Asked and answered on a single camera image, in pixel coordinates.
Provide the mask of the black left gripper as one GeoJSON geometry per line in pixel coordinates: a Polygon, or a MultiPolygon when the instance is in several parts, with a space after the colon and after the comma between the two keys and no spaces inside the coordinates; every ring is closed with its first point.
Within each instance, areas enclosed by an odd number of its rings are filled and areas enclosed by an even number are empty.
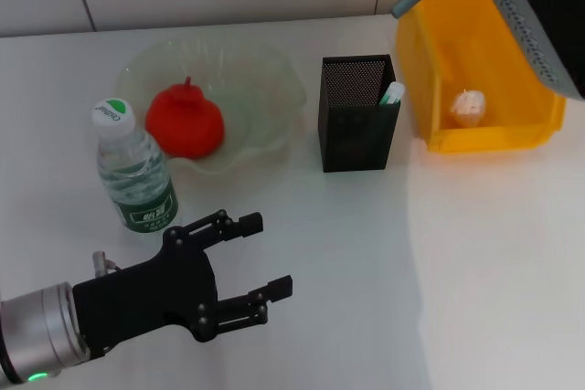
{"type": "Polygon", "coordinates": [[[291,276],[247,294],[218,300],[203,249],[263,231],[259,212],[232,219],[226,210],[164,233],[158,253],[143,263],[73,287],[82,340],[93,358],[117,344],[167,325],[187,329],[201,343],[268,322],[268,303],[293,295],[291,276]]]}

